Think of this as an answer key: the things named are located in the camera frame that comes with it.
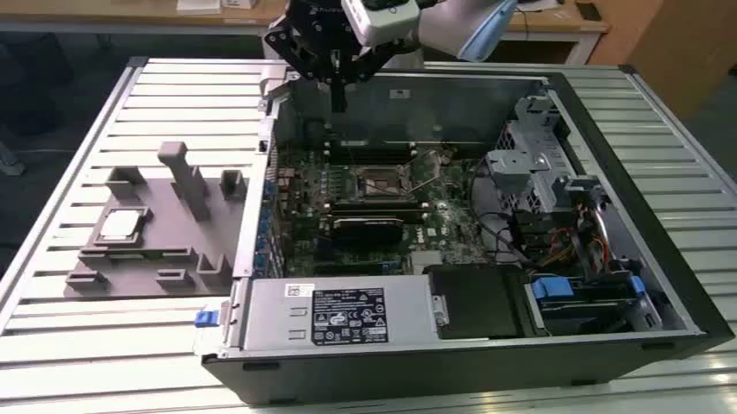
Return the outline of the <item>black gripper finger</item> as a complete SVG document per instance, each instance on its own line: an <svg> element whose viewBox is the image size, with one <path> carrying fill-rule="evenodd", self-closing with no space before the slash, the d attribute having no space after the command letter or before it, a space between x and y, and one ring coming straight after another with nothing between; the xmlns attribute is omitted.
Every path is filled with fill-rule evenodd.
<svg viewBox="0 0 737 414"><path fill-rule="evenodd" d="M368 82L388 64L390 59L404 52L404 41L392 41L372 47L358 55L344 53L340 59L340 112L348 109L348 86Z"/></svg>
<svg viewBox="0 0 737 414"><path fill-rule="evenodd" d="M302 78L328 85L332 111L341 113L341 80L332 60L332 51L316 42L313 36L294 35L292 26L272 28L265 40Z"/></svg>

